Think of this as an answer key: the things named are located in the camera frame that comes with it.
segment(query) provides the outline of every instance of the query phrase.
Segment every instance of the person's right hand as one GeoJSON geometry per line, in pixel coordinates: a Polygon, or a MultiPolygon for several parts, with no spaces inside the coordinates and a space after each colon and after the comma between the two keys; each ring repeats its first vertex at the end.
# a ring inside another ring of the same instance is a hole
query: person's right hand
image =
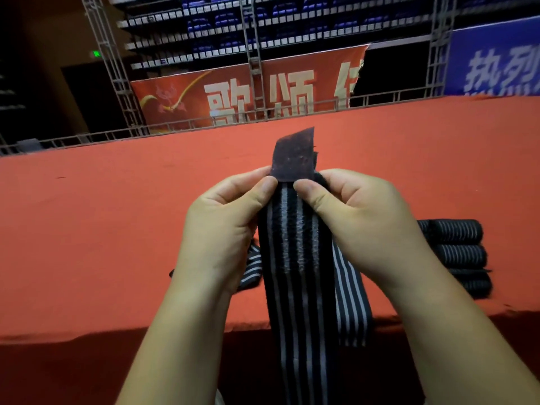
{"type": "Polygon", "coordinates": [[[351,264],[380,287],[408,284],[438,259],[395,187],[350,170],[323,170],[330,192],[302,179],[298,195],[323,219],[351,264]]]}

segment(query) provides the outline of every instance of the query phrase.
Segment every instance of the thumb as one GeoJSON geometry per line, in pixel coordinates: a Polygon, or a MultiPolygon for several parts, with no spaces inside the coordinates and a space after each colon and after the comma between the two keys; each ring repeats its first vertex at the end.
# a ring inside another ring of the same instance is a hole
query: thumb
{"type": "Polygon", "coordinates": [[[337,197],[313,180],[297,180],[294,182],[294,190],[312,207],[328,227],[332,226],[336,212],[342,207],[346,207],[337,197]]]}
{"type": "Polygon", "coordinates": [[[265,176],[251,190],[236,199],[232,204],[239,213],[238,224],[249,224],[260,209],[266,206],[277,186],[278,180],[275,177],[265,176]]]}

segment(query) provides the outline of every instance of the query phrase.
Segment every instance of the forearm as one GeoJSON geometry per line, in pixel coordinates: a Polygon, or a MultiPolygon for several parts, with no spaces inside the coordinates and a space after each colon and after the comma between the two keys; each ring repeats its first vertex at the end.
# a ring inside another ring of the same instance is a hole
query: forearm
{"type": "Polygon", "coordinates": [[[171,287],[117,404],[213,404],[229,301],[213,290],[171,287]]]}
{"type": "Polygon", "coordinates": [[[429,405],[540,403],[537,380],[461,285],[428,257],[383,290],[400,314],[429,405]]]}

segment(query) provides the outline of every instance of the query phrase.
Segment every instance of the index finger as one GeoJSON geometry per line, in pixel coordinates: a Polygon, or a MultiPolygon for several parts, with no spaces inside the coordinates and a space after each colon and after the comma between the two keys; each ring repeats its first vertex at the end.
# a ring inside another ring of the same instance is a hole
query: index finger
{"type": "Polygon", "coordinates": [[[328,182],[332,194],[340,198],[343,203],[347,203],[359,189],[365,187],[370,181],[377,179],[374,176],[346,169],[327,169],[322,170],[320,174],[328,182]]]}
{"type": "Polygon", "coordinates": [[[201,197],[227,204],[250,191],[263,177],[270,174],[271,166],[264,166],[251,172],[229,176],[207,190],[201,197]]]}

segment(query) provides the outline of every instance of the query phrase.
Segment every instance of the person's left hand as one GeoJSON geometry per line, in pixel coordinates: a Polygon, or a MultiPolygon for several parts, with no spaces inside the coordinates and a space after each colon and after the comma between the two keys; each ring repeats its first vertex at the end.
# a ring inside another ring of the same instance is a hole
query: person's left hand
{"type": "Polygon", "coordinates": [[[257,212],[278,181],[270,167],[226,178],[189,208],[171,287],[231,296],[246,268],[257,212]]]}

